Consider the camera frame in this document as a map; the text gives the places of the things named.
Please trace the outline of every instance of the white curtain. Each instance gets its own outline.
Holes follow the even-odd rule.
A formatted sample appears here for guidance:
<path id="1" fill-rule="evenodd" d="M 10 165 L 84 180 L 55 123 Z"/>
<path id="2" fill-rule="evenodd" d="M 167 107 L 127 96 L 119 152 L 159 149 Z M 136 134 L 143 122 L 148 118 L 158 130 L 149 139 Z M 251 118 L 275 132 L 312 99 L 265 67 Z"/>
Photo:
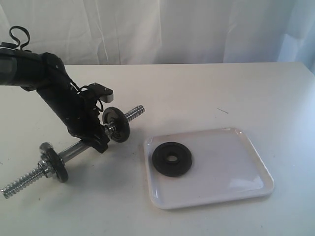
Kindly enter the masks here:
<path id="1" fill-rule="evenodd" d="M 315 72 L 315 0 L 0 0 L 1 42 L 13 25 L 65 64 L 301 61 Z"/>

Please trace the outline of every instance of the white tray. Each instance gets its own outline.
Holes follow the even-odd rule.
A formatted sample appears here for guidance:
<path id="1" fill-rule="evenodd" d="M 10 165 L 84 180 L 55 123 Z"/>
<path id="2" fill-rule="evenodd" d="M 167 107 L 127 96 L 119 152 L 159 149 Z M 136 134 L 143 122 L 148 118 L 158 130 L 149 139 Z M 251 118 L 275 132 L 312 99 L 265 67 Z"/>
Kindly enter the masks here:
<path id="1" fill-rule="evenodd" d="M 192 167 L 167 177 L 152 165 L 152 153 L 165 142 L 178 142 L 192 153 Z M 151 201 L 161 209 L 190 207 L 272 193 L 274 181 L 248 137 L 234 128 L 149 138 L 144 142 Z"/>

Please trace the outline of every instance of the table surface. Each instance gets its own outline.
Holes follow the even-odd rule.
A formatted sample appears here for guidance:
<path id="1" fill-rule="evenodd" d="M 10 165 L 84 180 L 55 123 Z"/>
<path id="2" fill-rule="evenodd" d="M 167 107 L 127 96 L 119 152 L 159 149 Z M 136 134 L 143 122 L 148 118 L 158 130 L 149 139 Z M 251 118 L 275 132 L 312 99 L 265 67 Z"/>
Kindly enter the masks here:
<path id="1" fill-rule="evenodd" d="M 67 66 L 83 86 L 114 90 L 111 106 L 142 104 L 122 144 L 66 164 L 69 181 L 42 178 L 0 198 L 1 235 L 314 235 L 315 78 L 298 62 Z M 0 87 L 0 186 L 36 166 L 38 147 L 77 140 L 36 92 Z M 269 197 L 161 210 L 149 198 L 142 143 L 155 135 L 236 127 L 275 181 Z"/>

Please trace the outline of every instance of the white backdrop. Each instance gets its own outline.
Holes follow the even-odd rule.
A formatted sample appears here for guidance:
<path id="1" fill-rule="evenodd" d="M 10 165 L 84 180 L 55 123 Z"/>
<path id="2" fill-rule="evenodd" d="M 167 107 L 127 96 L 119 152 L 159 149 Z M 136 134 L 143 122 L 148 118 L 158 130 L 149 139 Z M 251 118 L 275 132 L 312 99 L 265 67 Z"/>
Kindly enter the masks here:
<path id="1" fill-rule="evenodd" d="M 302 61 L 315 72 L 315 0 L 0 0 L 29 49 L 65 64 Z"/>

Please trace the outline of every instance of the white table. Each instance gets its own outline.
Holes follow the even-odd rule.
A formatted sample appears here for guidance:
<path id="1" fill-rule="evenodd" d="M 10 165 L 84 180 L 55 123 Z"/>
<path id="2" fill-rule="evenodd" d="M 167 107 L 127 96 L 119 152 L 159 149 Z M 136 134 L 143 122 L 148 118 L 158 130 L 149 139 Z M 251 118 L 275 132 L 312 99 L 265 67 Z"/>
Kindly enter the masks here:
<path id="1" fill-rule="evenodd" d="M 0 198 L 6 235 L 314 235 L 315 78 L 301 63 L 68 66 L 82 86 L 114 90 L 123 111 L 142 104 L 131 137 L 104 154 L 89 149 L 66 164 L 69 181 L 43 178 Z M 0 87 L 0 186 L 39 160 L 38 146 L 76 141 L 37 95 Z M 237 127 L 275 180 L 270 197 L 165 211 L 149 198 L 146 137 Z"/>

